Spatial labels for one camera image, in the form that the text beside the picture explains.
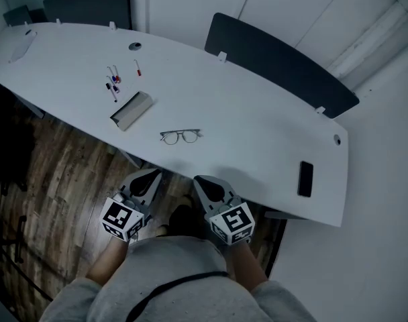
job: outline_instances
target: curved desk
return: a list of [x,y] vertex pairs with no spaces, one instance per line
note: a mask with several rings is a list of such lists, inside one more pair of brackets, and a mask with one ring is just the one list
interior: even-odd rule
[[[25,56],[8,63],[29,29]],[[128,50],[140,42],[138,51]],[[136,74],[136,59],[142,76]],[[118,102],[107,66],[122,79]],[[213,175],[251,201],[340,226],[346,198],[348,134],[279,86],[202,50],[129,30],[40,23],[0,35],[0,84],[55,117],[130,154],[190,178]],[[137,91],[154,100],[125,132],[110,120]],[[160,132],[201,129],[173,146]],[[334,135],[339,135],[337,145]],[[297,195],[301,161],[314,165],[311,198]]]

